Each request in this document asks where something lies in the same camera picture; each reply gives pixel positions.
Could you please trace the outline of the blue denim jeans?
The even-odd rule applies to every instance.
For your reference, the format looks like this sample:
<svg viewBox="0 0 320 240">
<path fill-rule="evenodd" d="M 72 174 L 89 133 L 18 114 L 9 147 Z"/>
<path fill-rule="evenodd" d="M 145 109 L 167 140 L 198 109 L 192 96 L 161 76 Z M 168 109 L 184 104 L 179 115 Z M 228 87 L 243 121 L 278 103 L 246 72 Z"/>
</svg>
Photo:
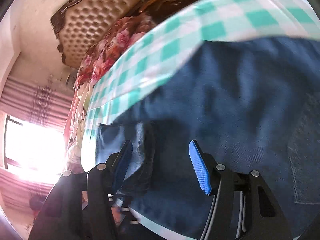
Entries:
<svg viewBox="0 0 320 240">
<path fill-rule="evenodd" d="M 133 143 L 124 192 L 139 214 L 200 237 L 213 200 L 189 156 L 258 170 L 300 236 L 319 213 L 319 42 L 204 42 L 164 85 L 97 133 L 96 162 Z"/>
</svg>

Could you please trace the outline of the pink striped curtain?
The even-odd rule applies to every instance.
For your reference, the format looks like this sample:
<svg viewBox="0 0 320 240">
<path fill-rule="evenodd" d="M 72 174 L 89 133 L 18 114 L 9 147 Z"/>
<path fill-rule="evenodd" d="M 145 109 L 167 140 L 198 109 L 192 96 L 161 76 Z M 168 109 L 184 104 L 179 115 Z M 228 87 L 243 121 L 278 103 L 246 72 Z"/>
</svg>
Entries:
<svg viewBox="0 0 320 240">
<path fill-rule="evenodd" d="M 51 187 L 66 169 L 63 130 L 72 104 L 69 90 L 39 86 L 9 76 L 1 93 L 1 111 L 13 127 L 6 134 L 6 156 L 19 178 Z"/>
</svg>

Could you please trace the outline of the floral pink quilt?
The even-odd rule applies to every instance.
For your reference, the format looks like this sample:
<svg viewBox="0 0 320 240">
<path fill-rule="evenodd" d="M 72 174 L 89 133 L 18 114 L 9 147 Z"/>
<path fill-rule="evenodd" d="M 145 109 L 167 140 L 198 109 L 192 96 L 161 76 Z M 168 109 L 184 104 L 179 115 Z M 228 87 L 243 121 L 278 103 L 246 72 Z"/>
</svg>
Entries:
<svg viewBox="0 0 320 240">
<path fill-rule="evenodd" d="M 75 93 L 63 133 L 67 170 L 74 174 L 84 172 L 81 145 L 93 86 L 128 48 L 155 26 L 152 17 L 145 13 L 121 18 L 86 52 L 76 76 Z"/>
</svg>

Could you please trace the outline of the tufted leather carved headboard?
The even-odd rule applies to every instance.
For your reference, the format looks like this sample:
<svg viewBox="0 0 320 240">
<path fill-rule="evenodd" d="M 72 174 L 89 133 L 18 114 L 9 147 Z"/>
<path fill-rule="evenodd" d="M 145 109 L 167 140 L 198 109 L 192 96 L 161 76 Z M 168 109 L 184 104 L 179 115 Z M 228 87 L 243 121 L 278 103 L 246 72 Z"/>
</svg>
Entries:
<svg viewBox="0 0 320 240">
<path fill-rule="evenodd" d="M 88 49 L 140 0 L 69 0 L 51 17 L 62 63 L 78 69 Z"/>
</svg>

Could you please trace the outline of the green white checkered tablecloth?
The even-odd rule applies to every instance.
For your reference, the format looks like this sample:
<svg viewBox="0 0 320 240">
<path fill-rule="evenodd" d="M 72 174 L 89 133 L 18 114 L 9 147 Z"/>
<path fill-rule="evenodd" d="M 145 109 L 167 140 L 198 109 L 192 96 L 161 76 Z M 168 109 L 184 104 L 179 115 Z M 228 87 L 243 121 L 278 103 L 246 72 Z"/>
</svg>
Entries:
<svg viewBox="0 0 320 240">
<path fill-rule="evenodd" d="M 269 37 L 319 42 L 319 19 L 307 0 L 200 0 L 149 31 L 95 85 L 86 118 L 81 163 L 97 163 L 99 125 L 110 125 L 167 83 L 204 42 Z M 155 232 L 164 228 L 143 217 Z"/>
</svg>

